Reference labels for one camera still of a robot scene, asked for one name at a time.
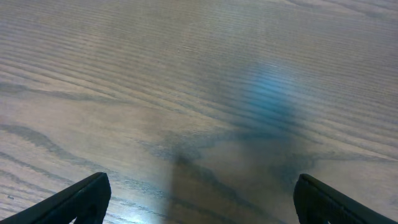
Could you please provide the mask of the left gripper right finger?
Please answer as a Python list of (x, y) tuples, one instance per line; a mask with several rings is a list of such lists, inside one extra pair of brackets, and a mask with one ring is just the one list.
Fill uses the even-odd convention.
[(397, 224), (308, 174), (294, 188), (300, 224)]

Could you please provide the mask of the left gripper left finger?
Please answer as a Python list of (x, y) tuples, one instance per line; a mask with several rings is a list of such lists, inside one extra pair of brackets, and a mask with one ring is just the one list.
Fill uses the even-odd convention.
[(102, 223), (111, 198), (106, 173), (97, 172), (1, 224)]

